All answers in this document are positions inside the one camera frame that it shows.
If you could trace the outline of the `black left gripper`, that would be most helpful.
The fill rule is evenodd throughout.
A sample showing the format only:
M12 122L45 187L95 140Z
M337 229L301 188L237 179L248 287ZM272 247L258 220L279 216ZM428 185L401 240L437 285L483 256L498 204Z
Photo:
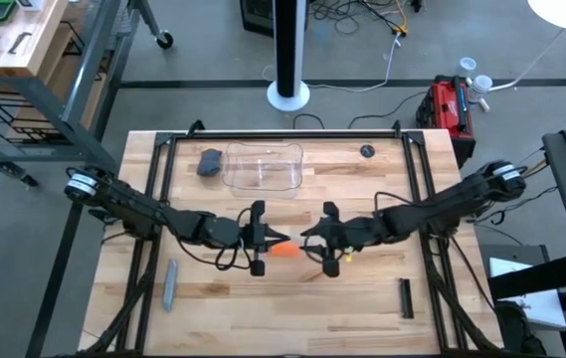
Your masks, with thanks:
M204 225L204 245L208 248L219 249L214 266L218 270L228 270L235 266L236 255L239 250L246 252L252 250L254 256L248 259L247 269L252 276L264 276L266 272L265 263L259 255L265 253L276 245L290 241L289 235L280 233L265 225L261 221L261 216L265 213L266 204L264 201L255 201L246 211L250 213L248 223L241 227L237 220L228 218L214 218L207 221ZM219 260L225 250L232 249L235 253L228 264L220 264Z

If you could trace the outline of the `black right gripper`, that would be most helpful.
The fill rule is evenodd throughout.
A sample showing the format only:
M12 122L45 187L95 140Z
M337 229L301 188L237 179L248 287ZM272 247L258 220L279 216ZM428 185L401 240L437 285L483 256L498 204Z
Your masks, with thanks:
M342 222L339 209L333 202L323 203L323 214L324 218L320 218L314 226L300 233L305 237L302 248L323 249L322 271L328 277L338 277L339 262L343 257L379 243L374 233L375 221L368 217L356 217ZM313 237L320 234L322 238Z

